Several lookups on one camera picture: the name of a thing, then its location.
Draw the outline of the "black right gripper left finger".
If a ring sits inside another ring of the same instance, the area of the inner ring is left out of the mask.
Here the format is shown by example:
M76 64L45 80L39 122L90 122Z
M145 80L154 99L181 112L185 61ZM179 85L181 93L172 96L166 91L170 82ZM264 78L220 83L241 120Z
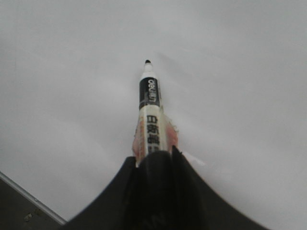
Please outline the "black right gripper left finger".
M125 159L104 191L63 230L152 230L154 228L154 159L139 166Z

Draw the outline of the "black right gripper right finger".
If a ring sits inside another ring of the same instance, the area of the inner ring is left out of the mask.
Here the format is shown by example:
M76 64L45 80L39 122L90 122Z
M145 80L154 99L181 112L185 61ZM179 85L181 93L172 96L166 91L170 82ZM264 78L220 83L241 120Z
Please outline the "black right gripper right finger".
M263 230L213 191L176 148L143 160L143 227L148 230Z

